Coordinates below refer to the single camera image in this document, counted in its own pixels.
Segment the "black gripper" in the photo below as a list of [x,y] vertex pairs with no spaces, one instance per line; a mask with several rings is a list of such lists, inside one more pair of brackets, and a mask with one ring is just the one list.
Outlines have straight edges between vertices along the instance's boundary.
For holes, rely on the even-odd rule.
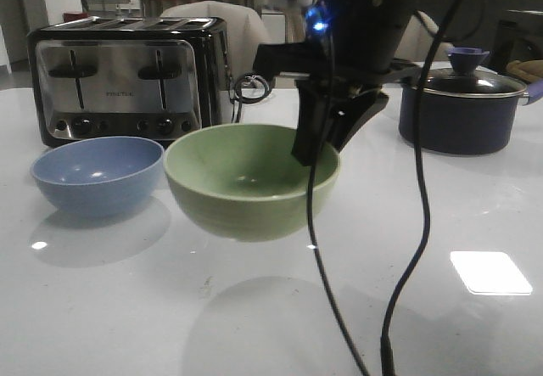
[[[267,80],[281,74],[314,80],[337,76],[355,83],[380,84],[389,73],[418,0],[296,2],[305,22],[304,40],[261,44],[253,64],[257,75]],[[327,137],[330,95],[311,80],[298,80],[295,86],[299,113],[292,156],[303,166],[313,166]],[[341,152],[388,101],[389,96],[380,89],[370,89],[335,103],[328,142]]]

